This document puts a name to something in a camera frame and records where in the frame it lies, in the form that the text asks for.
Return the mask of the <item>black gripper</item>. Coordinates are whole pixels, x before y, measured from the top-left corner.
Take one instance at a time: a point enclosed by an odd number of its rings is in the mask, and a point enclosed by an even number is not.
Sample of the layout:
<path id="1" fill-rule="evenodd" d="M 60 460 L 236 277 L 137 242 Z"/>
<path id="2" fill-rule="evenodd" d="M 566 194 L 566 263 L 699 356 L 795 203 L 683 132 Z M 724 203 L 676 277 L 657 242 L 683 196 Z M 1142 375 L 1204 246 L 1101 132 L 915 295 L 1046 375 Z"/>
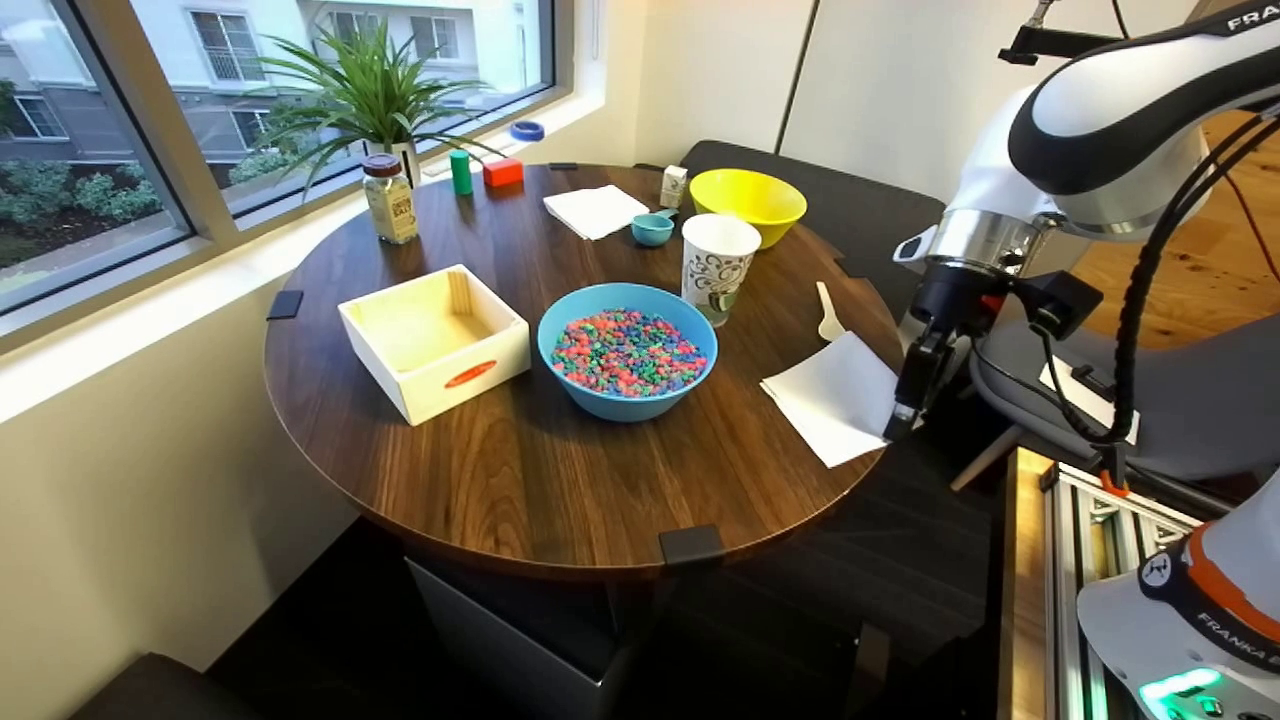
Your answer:
<path id="1" fill-rule="evenodd" d="M 1055 342 L 1067 342 L 1087 321 L 1087 314 L 1101 305 L 1101 288 L 1073 274 L 1018 281 L 966 263 L 927 263 L 925 288 L 907 309 L 915 336 L 907 342 L 894 382 L 894 433 L 927 416 L 949 385 L 950 351 L 961 343 L 980 343 L 995 329 L 995 317 L 1009 301 L 1022 309 L 1022 323 L 1038 342 L 1038 351 L 1051 351 Z"/>

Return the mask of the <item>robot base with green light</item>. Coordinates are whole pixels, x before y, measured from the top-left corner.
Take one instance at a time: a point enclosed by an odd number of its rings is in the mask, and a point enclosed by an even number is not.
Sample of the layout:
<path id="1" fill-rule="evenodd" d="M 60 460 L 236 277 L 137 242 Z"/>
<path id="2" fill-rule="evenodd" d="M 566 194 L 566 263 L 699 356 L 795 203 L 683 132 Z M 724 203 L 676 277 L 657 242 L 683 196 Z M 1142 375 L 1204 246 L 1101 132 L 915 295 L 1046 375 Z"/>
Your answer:
<path id="1" fill-rule="evenodd" d="M 1149 720 L 1280 720 L 1280 474 L 1087 583 L 1076 626 Z"/>

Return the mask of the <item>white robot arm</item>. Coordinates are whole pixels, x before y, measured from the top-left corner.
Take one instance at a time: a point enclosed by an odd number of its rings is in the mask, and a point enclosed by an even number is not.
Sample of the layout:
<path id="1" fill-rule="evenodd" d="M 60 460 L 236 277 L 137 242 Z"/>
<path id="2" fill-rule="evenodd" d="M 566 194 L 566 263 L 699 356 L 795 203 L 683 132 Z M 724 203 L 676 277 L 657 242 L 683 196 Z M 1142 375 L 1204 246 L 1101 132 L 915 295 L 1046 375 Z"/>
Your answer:
<path id="1" fill-rule="evenodd" d="M 894 262 L 925 274 L 894 416 L 930 406 L 955 342 L 993 323 L 980 295 L 1000 295 L 1046 225 L 1157 238 L 1204 162 L 1197 128 L 1275 91 L 1280 5 L 1234 0 L 1166 34 L 1095 42 L 1011 95 L 966 151 L 943 216 L 894 246 Z"/>

